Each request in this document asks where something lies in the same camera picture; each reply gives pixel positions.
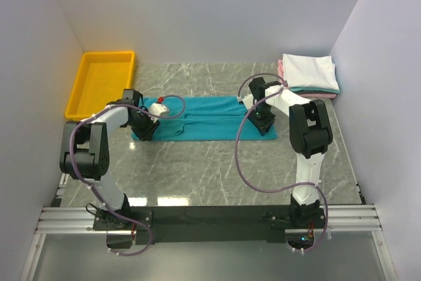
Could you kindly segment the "teal polo t shirt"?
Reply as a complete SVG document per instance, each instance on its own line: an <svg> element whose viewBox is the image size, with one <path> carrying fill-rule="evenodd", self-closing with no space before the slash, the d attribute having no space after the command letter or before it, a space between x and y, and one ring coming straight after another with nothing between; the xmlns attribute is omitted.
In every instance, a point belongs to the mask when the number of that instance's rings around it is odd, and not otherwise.
<svg viewBox="0 0 421 281"><path fill-rule="evenodd" d="M164 105L171 120L160 120L153 141L234 141L247 109L234 96L185 97L182 102L169 97Z"/></svg>

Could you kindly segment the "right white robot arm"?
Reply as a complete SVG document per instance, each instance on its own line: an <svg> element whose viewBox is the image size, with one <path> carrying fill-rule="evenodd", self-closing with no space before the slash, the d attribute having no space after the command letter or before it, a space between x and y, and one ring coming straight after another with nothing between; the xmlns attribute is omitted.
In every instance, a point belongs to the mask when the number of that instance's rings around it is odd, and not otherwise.
<svg viewBox="0 0 421 281"><path fill-rule="evenodd" d="M251 114L248 120L265 135L275 122L272 108L289 118L289 141L297 155L297 170L289 220L294 225L307 225L323 216L320 208L319 183L322 161L333 141L325 102L310 100L285 89L280 82L266 82L257 77L249 84L251 94L243 99Z"/></svg>

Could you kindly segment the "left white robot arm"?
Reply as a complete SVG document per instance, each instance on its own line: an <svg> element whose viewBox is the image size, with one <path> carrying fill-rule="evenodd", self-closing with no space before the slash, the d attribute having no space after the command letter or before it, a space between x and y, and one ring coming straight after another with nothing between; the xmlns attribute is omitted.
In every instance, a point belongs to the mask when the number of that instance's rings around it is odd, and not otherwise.
<svg viewBox="0 0 421 281"><path fill-rule="evenodd" d="M109 136L130 127L142 141L152 140L159 118L169 113L163 99L145 106L143 95L125 89L121 99L111 101L97 114L64 125L59 166L63 173L80 180L97 198L95 219L113 229L136 227L128 197L109 172Z"/></svg>

